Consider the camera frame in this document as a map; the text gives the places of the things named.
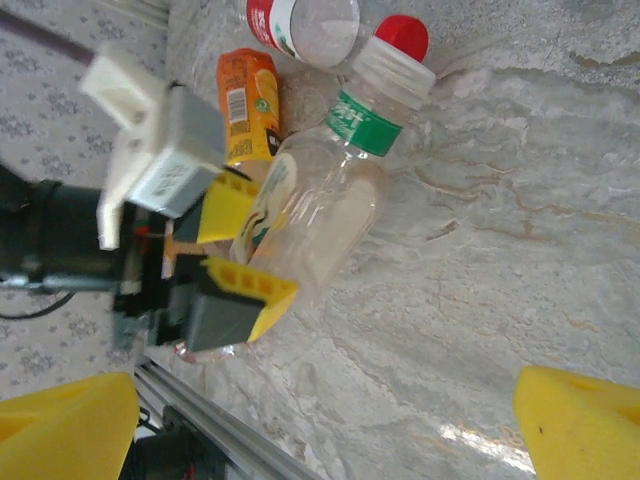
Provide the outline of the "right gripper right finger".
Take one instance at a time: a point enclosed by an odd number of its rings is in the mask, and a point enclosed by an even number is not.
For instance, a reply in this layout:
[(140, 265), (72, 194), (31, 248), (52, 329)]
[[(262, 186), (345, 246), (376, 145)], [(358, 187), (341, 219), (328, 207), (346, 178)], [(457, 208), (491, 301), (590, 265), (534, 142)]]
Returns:
[(639, 477), (637, 388), (528, 366), (513, 410), (539, 479)]

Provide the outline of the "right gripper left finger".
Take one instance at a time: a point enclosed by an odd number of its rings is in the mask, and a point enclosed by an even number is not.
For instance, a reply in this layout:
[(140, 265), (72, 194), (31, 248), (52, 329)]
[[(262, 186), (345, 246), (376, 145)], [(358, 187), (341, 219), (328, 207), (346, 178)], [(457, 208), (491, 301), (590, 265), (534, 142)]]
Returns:
[(1, 402), (3, 479), (116, 479), (138, 424), (128, 373), (106, 373)]

